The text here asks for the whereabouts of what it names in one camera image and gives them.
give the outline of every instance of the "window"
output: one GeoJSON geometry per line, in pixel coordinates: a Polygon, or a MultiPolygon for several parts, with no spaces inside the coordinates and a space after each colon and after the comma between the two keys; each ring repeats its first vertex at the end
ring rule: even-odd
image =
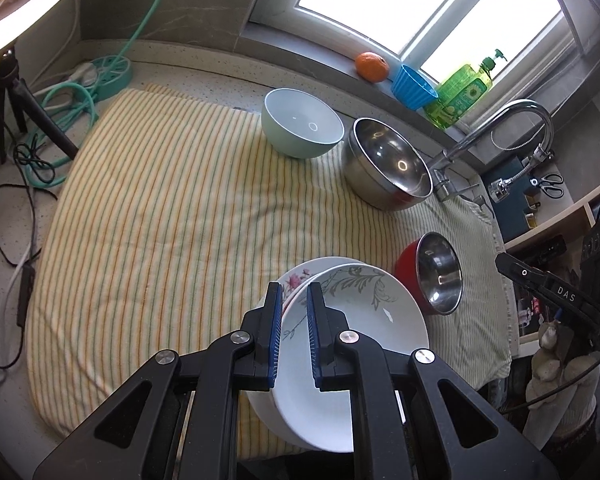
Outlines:
{"type": "Polygon", "coordinates": [[[350,58],[377,52],[392,73],[406,63],[434,83],[500,49],[508,61],[467,123],[522,94],[573,43],[557,0],[258,0],[251,19],[350,58]]]}

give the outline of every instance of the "silver bolt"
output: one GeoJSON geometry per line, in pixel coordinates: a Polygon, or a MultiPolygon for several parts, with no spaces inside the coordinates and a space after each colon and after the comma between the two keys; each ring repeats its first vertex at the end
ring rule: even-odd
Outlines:
{"type": "Polygon", "coordinates": [[[360,339],[358,332],[353,332],[353,330],[340,332],[340,341],[343,343],[355,343],[358,339],[360,339]]]}
{"type": "Polygon", "coordinates": [[[234,332],[231,334],[231,341],[239,345],[240,343],[246,343],[251,336],[249,332],[245,332],[244,330],[238,330],[238,332],[234,332]]]}
{"type": "Polygon", "coordinates": [[[416,352],[416,359],[424,365],[432,363],[435,358],[436,356],[431,350],[421,349],[416,352]]]}
{"type": "Polygon", "coordinates": [[[155,360],[158,361],[159,365],[168,365],[172,363],[176,358],[176,354],[174,354],[171,350],[160,350],[155,355],[155,360]]]}

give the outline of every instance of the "red bowl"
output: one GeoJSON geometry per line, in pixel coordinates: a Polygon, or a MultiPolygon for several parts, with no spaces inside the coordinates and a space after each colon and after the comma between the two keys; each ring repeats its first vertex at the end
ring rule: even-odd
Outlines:
{"type": "Polygon", "coordinates": [[[440,233],[413,241],[395,264],[394,276],[407,288],[423,314],[447,316],[462,297],[458,255],[440,233]]]}

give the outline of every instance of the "orange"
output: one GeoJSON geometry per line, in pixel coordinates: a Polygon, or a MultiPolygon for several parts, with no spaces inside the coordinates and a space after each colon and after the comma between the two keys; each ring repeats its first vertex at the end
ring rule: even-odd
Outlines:
{"type": "Polygon", "coordinates": [[[389,76],[389,65],[374,52],[363,52],[356,58],[356,72],[370,83],[379,83],[389,76]]]}

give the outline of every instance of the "chrome faucet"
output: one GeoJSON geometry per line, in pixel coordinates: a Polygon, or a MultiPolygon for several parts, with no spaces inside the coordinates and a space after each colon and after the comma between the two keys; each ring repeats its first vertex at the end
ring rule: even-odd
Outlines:
{"type": "Polygon", "coordinates": [[[449,200],[457,196],[464,190],[457,191],[456,186],[448,179],[445,174],[448,168],[461,153],[464,153],[473,146],[484,134],[502,124],[506,119],[520,112],[531,112],[542,119],[544,124],[544,137],[533,154],[528,158],[526,166],[516,175],[510,178],[499,178],[491,182],[488,187],[489,196],[494,202],[506,198],[509,195],[509,188],[517,179],[529,173],[538,164],[544,161],[549,152],[549,147],[554,140],[554,124],[551,120],[551,114],[540,104],[530,99],[518,99],[505,104],[500,110],[484,121],[476,130],[467,135],[450,150],[442,150],[431,161],[429,161],[429,172],[433,181],[433,189],[440,202],[449,200]]]}

